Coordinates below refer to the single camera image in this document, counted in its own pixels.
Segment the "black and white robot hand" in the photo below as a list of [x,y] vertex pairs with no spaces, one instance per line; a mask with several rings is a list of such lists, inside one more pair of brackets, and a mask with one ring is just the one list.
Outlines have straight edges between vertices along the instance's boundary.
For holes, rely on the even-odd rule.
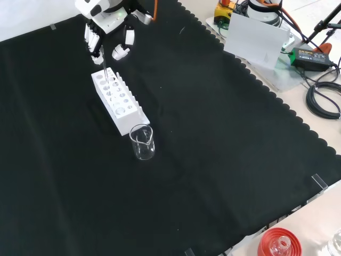
[[85,18],[86,49],[96,65],[104,62],[100,48],[105,37],[119,30],[138,5],[138,1],[75,1],[76,9]]

